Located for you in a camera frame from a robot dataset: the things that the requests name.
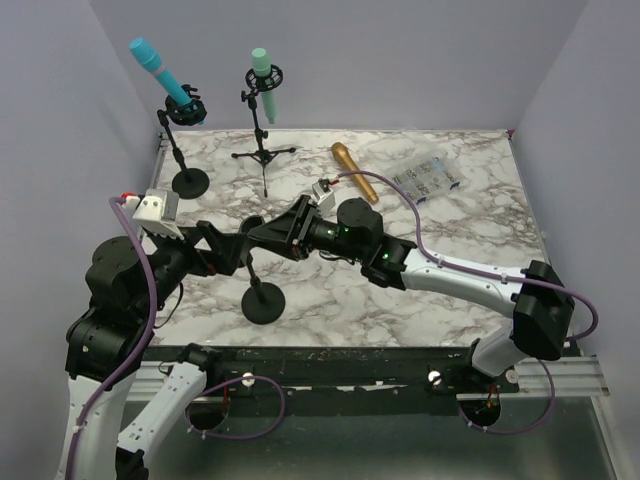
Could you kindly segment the black clip microphone stand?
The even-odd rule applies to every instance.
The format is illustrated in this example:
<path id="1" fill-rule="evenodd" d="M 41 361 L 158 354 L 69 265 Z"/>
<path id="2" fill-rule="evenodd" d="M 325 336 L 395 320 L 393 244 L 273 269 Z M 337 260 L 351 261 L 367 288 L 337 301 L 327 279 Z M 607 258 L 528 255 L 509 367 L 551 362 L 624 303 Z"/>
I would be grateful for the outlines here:
<path id="1" fill-rule="evenodd" d="M 256 325 L 268 325 L 277 321 L 285 309 L 284 293 L 273 283 L 263 283 L 256 275 L 249 246 L 243 248 L 241 262 L 250 276 L 250 287 L 241 300 L 243 315 Z"/>

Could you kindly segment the gold microphone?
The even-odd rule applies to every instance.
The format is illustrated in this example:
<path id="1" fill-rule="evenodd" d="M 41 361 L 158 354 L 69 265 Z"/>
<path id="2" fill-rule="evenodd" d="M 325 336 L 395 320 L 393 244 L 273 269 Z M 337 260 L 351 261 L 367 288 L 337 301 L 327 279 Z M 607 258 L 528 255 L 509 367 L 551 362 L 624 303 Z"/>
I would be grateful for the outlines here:
<path id="1" fill-rule="evenodd" d="M 379 201 L 378 194 L 371 186 L 366 177 L 359 173 L 359 168 L 351 157 L 349 149 L 341 142 L 336 142 L 331 146 L 331 153 L 334 160 L 345 172 L 351 172 L 349 178 L 357 186 L 360 193 L 372 205 Z"/>

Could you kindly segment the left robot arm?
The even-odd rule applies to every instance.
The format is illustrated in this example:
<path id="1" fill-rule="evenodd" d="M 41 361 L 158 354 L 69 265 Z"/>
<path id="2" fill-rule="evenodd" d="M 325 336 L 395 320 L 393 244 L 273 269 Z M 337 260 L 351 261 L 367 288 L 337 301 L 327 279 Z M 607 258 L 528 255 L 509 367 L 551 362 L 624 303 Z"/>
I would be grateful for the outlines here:
<path id="1" fill-rule="evenodd" d="M 104 241 L 85 281 L 88 310 L 66 334 L 69 418 L 60 479 L 146 479 L 149 465 L 178 417 L 197 394 L 222 380 L 212 354 L 186 347 L 175 370 L 127 427 L 128 394 L 154 335 L 159 310 L 188 275 L 233 274 L 246 258 L 243 233 L 222 233 L 207 221 L 175 235 L 145 231 L 147 254 L 133 232 Z"/>

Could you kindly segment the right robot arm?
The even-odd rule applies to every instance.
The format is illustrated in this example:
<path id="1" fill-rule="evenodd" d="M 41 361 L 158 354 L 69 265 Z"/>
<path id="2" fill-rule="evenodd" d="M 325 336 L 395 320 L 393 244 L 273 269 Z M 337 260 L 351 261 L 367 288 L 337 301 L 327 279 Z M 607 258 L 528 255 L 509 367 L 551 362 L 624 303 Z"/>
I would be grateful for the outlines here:
<path id="1" fill-rule="evenodd" d="M 359 264 L 360 273 L 381 288 L 436 292 L 484 306 L 509 324 L 475 341 L 460 379 L 480 392 L 517 362 L 561 358 L 575 303 L 553 268 L 533 260 L 526 268 L 447 260 L 385 233 L 383 218 L 370 205 L 342 202 L 335 221 L 320 216 L 307 195 L 275 219 L 247 233 L 257 247 L 291 260 L 324 251 Z"/>

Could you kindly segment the mint green microphone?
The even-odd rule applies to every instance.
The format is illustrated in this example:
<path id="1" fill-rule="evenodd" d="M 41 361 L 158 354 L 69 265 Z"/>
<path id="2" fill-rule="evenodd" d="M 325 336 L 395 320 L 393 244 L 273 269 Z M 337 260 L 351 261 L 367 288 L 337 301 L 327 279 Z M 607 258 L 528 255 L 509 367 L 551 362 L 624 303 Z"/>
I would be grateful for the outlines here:
<path id="1" fill-rule="evenodd" d="M 271 58 L 264 48 L 253 49 L 251 55 L 252 70 L 256 78 L 256 86 L 262 98 L 263 110 L 267 121 L 273 125 L 276 122 L 277 108 L 274 94 L 270 89 L 273 85 Z"/>

